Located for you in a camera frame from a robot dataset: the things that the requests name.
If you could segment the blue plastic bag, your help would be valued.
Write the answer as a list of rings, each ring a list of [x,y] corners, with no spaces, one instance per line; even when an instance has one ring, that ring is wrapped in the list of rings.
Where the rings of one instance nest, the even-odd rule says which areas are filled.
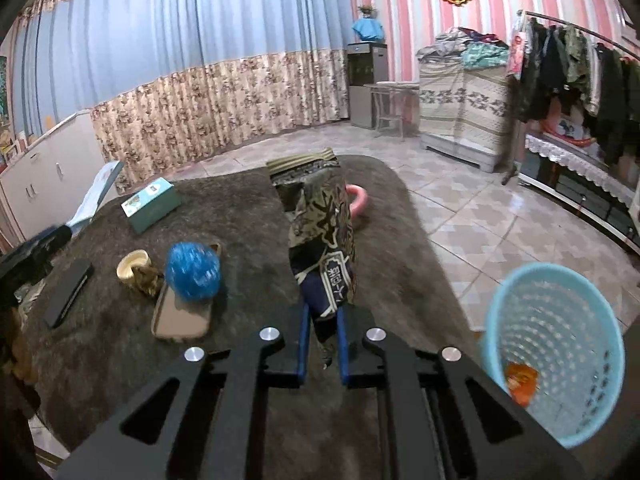
[[[165,280],[186,301],[213,299],[221,285],[220,259],[213,248],[181,242],[168,250]]]

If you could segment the patterned snack wrapper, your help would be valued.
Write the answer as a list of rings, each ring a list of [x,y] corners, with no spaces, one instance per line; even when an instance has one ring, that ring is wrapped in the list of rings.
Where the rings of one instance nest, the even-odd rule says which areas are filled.
[[[337,311],[355,296],[354,229],[342,167],[329,148],[266,166],[288,219],[290,266],[329,367],[337,356]]]

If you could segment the orange snack bag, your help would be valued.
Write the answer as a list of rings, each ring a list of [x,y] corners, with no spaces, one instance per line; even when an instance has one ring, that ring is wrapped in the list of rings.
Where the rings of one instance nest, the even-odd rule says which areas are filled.
[[[527,364],[509,362],[504,374],[511,398],[522,408],[527,408],[537,390],[538,372]]]

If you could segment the brown phone case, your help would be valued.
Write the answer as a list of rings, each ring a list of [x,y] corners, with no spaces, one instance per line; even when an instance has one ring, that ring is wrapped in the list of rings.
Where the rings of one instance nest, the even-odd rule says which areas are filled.
[[[220,259],[219,244],[206,246],[213,248]],[[164,268],[164,284],[152,316],[152,335],[157,339],[173,341],[203,337],[209,329],[215,297],[195,302],[183,300],[168,286]]]

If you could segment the light blue plastic basket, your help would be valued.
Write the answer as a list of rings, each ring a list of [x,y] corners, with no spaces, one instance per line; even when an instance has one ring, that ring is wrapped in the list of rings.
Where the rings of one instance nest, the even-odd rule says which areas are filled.
[[[537,373],[526,411],[564,448],[604,426],[623,388],[626,354],[613,309],[582,274],[555,263],[527,263],[503,280],[485,316],[480,354],[503,389],[511,363]]]

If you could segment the cream small bowl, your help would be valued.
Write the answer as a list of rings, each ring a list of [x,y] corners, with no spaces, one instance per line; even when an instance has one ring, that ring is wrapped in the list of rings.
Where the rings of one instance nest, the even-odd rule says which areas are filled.
[[[136,249],[119,261],[116,266],[116,275],[122,284],[132,287],[136,284],[134,268],[142,268],[142,266],[149,266],[150,264],[151,258],[149,254],[143,249]]]

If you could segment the teal tissue box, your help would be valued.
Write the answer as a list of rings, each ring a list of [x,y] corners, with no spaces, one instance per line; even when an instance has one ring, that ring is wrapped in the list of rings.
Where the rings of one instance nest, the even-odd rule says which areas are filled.
[[[175,187],[166,179],[158,178],[120,206],[134,232],[141,234],[180,205],[181,198]]]

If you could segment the pink pig-shaped mug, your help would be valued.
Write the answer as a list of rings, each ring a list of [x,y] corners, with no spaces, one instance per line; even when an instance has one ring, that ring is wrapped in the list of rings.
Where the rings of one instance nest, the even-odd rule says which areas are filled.
[[[369,201],[369,194],[365,188],[356,184],[345,186],[348,198],[350,218],[356,219],[366,210]]]

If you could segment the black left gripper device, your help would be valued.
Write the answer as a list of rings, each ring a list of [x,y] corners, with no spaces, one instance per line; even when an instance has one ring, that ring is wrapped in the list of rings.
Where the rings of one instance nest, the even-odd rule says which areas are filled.
[[[61,224],[49,226],[1,257],[1,309],[18,305],[17,289],[36,284],[52,269],[51,258],[72,238],[72,230]]]

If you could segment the white cabinet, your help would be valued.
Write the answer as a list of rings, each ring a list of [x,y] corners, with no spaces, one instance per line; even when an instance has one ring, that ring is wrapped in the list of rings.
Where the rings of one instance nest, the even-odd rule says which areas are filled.
[[[70,220],[104,164],[88,110],[30,144],[1,174],[1,199],[18,239]]]

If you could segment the low tv stand lace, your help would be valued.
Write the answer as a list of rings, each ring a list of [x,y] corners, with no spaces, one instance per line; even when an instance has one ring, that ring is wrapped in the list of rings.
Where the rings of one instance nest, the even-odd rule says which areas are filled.
[[[639,233],[631,219],[634,189],[585,148],[547,133],[524,136],[525,157],[518,180],[552,197],[635,254]]]

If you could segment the covered chest with cloth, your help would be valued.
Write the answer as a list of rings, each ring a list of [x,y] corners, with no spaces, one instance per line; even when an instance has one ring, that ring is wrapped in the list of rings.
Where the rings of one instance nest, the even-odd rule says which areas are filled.
[[[420,140],[424,148],[491,174],[511,142],[511,90],[503,66],[467,68],[461,58],[420,65]]]

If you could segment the grey water dispenser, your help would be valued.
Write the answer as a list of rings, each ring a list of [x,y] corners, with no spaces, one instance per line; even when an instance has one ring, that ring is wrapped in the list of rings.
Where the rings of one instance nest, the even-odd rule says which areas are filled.
[[[374,127],[372,86],[388,78],[387,46],[380,42],[357,42],[346,48],[350,122]]]

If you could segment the blue floral curtain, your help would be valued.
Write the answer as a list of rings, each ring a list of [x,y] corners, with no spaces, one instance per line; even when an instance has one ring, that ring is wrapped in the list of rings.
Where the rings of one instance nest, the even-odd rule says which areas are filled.
[[[130,186],[347,117],[350,0],[34,0],[15,22],[14,128],[88,110]]]

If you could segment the pile of clothes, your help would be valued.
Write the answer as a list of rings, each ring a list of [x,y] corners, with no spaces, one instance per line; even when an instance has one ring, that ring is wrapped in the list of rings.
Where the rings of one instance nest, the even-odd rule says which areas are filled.
[[[419,63],[434,60],[458,60],[468,70],[506,66],[509,47],[494,34],[474,29],[451,27],[438,34],[430,46],[416,52]]]

